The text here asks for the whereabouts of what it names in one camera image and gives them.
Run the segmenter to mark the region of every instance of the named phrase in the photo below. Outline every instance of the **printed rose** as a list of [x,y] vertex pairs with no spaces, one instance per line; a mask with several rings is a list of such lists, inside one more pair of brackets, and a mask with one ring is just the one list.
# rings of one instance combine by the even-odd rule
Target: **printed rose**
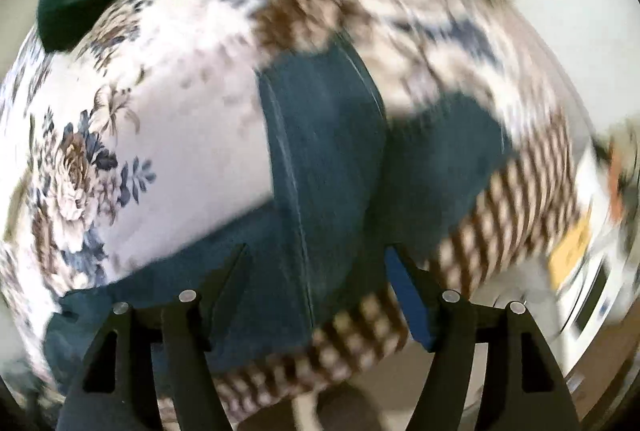
[[95,169],[86,157],[84,137],[65,131],[47,194],[53,237],[61,251],[82,250],[82,238],[97,211],[96,179]]

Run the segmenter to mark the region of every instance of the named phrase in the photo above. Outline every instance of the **plaid fabric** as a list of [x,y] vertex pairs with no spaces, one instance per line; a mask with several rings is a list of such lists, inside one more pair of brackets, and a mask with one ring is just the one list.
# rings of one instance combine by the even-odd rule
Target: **plaid fabric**
[[[470,296],[484,281],[527,256],[545,252],[579,217],[575,168],[566,121],[558,112],[530,137],[520,155],[494,173],[473,211],[444,239],[436,259],[421,265],[443,287]],[[314,332],[313,342],[288,355],[214,379],[231,422],[284,398],[344,381],[402,350],[409,330],[391,286],[364,298]],[[161,402],[168,429],[176,429],[171,401]]]

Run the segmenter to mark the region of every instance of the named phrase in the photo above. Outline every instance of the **silver screw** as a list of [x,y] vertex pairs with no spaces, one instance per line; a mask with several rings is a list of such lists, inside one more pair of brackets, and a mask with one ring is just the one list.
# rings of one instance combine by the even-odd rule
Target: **silver screw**
[[527,307],[520,303],[519,301],[514,301],[509,305],[509,308],[514,314],[521,316],[524,312],[527,311]]
[[447,303],[457,303],[458,301],[460,301],[460,294],[455,290],[444,290],[444,292],[442,293],[442,298]]
[[115,303],[113,305],[113,313],[117,316],[126,314],[129,311],[129,303]]
[[190,303],[191,301],[196,299],[197,296],[198,295],[196,294],[195,290],[183,290],[182,292],[180,292],[178,299],[181,303]]

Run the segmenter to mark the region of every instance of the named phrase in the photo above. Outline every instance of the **floor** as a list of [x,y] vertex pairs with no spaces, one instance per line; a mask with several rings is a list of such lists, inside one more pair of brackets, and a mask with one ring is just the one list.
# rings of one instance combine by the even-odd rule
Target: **floor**
[[[640,109],[640,5],[636,0],[514,0],[556,53],[586,104],[596,129]],[[0,0],[0,74],[8,69],[34,22],[37,0]],[[15,331],[0,304],[0,373],[21,356]],[[411,345],[355,380],[383,413],[388,431],[403,430],[411,416],[431,355]],[[476,369],[468,401],[477,400],[482,368]],[[301,397],[296,410],[305,431],[319,429],[313,398]]]

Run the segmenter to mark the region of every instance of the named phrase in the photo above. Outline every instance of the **yellow sticky note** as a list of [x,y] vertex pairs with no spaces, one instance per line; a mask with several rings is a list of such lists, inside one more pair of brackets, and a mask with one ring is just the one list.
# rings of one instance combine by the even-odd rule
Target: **yellow sticky note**
[[591,241],[591,207],[556,245],[548,262],[551,285],[558,290],[587,251]]

